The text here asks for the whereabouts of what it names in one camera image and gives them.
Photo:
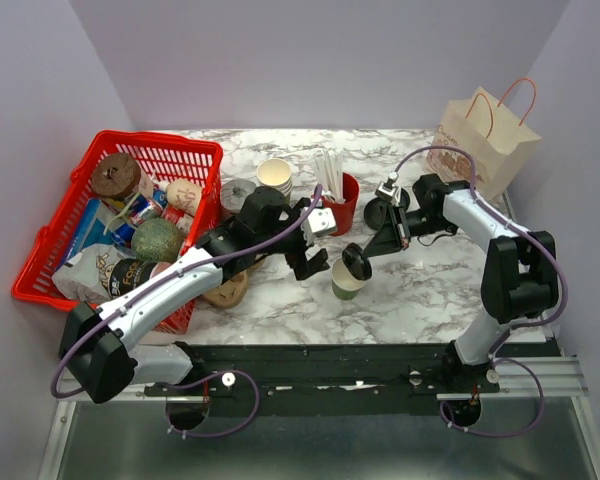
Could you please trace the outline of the green paper cup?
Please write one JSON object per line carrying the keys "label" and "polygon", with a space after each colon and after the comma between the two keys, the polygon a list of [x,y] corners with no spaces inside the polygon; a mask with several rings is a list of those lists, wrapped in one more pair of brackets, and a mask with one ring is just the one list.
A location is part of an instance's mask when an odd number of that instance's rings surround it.
{"label": "green paper cup", "polygon": [[331,268],[332,290],[341,300],[351,300],[365,286],[365,281],[355,278],[346,268],[344,262],[338,259]]}

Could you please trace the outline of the black cup lid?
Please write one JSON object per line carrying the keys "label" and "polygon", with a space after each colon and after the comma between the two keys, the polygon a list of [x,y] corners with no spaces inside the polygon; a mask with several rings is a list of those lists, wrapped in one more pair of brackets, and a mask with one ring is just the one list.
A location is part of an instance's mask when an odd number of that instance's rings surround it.
{"label": "black cup lid", "polygon": [[355,279],[367,281],[372,277],[371,264],[358,244],[348,244],[342,252],[341,260]]}

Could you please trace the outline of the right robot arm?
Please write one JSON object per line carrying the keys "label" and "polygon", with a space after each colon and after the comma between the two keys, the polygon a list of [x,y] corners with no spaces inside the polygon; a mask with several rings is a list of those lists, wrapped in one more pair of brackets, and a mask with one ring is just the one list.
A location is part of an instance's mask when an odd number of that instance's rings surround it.
{"label": "right robot arm", "polygon": [[530,231],[490,208],[466,181],[421,176],[412,187],[418,207],[391,200],[386,185],[376,191],[381,222],[365,247],[350,244],[342,253],[356,279],[372,276],[370,258],[408,248],[412,239],[466,233],[486,255],[480,287],[482,307],[468,329],[445,349],[437,374],[460,392],[476,380],[509,334],[540,326],[540,316],[562,299],[554,237]]}

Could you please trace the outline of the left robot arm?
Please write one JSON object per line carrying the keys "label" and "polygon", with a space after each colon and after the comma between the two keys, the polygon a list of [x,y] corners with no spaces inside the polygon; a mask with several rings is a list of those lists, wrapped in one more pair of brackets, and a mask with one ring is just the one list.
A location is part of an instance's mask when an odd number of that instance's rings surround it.
{"label": "left robot arm", "polygon": [[335,226],[332,213],[318,209],[322,188],[294,206],[271,187],[254,192],[259,225],[234,217],[207,231],[186,253],[156,276],[120,297],[92,306],[80,302],[67,314],[58,357],[60,372],[78,383],[76,394],[105,403],[135,384],[170,385],[194,393],[202,380],[185,344],[142,344],[142,338],[186,303],[222,285],[259,254],[284,254],[299,280],[326,270],[321,250],[307,257],[314,240]]}

